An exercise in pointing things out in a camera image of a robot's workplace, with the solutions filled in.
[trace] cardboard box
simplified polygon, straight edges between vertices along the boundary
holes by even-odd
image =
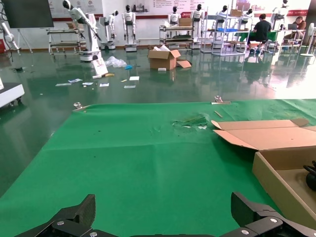
[[[226,141],[258,150],[253,173],[282,211],[296,223],[316,228],[316,192],[305,183],[304,164],[316,160],[316,126],[307,119],[212,123]]]
[[[238,11],[236,9],[232,9],[230,16],[241,17],[242,16],[242,11]]]
[[[150,68],[166,68],[172,70],[177,65],[177,58],[180,57],[178,50],[173,51],[155,51],[149,50],[148,58],[150,60]]]
[[[179,26],[191,26],[192,19],[191,18],[180,18]]]

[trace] cardboard box flap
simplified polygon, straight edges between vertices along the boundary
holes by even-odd
[[[179,53],[178,50],[173,50],[173,51],[170,51],[170,53],[172,54],[173,57],[175,58],[178,58],[181,56],[181,54]]]
[[[307,119],[298,118],[293,120],[263,120],[263,121],[237,121],[216,122],[211,121],[214,126],[221,130],[240,130],[277,127],[300,127],[309,123]]]
[[[229,143],[231,143],[233,145],[237,145],[237,146],[241,146],[241,147],[247,147],[247,148],[250,148],[250,149],[257,150],[257,148],[255,148],[255,147],[249,145],[248,143],[236,138],[235,136],[231,135],[227,131],[214,130],[214,132],[216,132],[218,135],[220,135],[222,138],[224,138],[226,141],[228,141]]]
[[[244,142],[243,147],[249,147],[257,150],[270,150],[291,147],[309,147],[316,145],[316,132],[300,127],[281,127],[266,129],[240,129],[228,130],[226,133],[219,133],[222,138],[228,142],[232,142],[232,136]]]
[[[316,132],[316,126],[311,126],[311,127],[303,127],[304,129],[308,129],[311,131],[315,131]]]
[[[149,50],[148,58],[168,59],[170,52]]]

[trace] paper scrap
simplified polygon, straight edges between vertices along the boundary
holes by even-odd
[[[56,84],[55,86],[64,86],[64,85],[71,85],[71,83],[60,83],[60,84]]]
[[[130,77],[129,80],[139,80],[139,77]]]
[[[109,83],[100,83],[100,87],[109,86]]]
[[[81,79],[77,78],[77,79],[74,79],[74,80],[69,80],[70,83],[76,83],[78,81],[81,81]]]
[[[84,82],[84,83],[82,83],[82,85],[92,85],[93,84],[93,82]]]
[[[131,89],[131,88],[135,88],[135,85],[126,85],[124,86],[124,89]]]

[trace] green floor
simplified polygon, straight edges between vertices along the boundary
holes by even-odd
[[[114,55],[133,65],[127,71],[109,67],[112,78],[92,80],[90,64],[80,63],[78,56],[56,56],[47,52],[23,53],[24,72],[16,73],[7,57],[0,57],[3,82],[21,82],[25,95],[22,106],[0,109],[0,196],[11,186],[50,136],[71,114],[74,102],[83,105],[100,103],[170,103],[224,100],[315,98],[314,58],[297,55],[266,54],[256,57],[212,57],[199,51],[183,54],[193,63],[185,70],[158,73],[149,69],[147,50],[126,54],[124,51],[103,53],[104,59]],[[121,82],[140,76],[137,83]],[[80,83],[55,87],[57,83],[80,78],[85,82],[109,82],[109,87],[82,87]],[[135,89],[124,85],[135,84]]]

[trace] green mat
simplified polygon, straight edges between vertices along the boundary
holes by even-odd
[[[249,36],[255,36],[256,33],[254,32],[250,32]],[[236,33],[235,36],[240,36],[240,40],[239,41],[244,41],[247,39],[248,37],[248,33]],[[275,42],[277,40],[277,32],[276,31],[272,31],[272,32],[268,32],[268,39]]]
[[[93,228],[120,237],[221,235],[238,227],[231,192],[275,205],[251,172],[254,151],[225,142],[209,120],[307,118],[316,125],[315,108],[316,100],[265,100],[75,112],[0,199],[0,230],[14,236],[96,194]]]

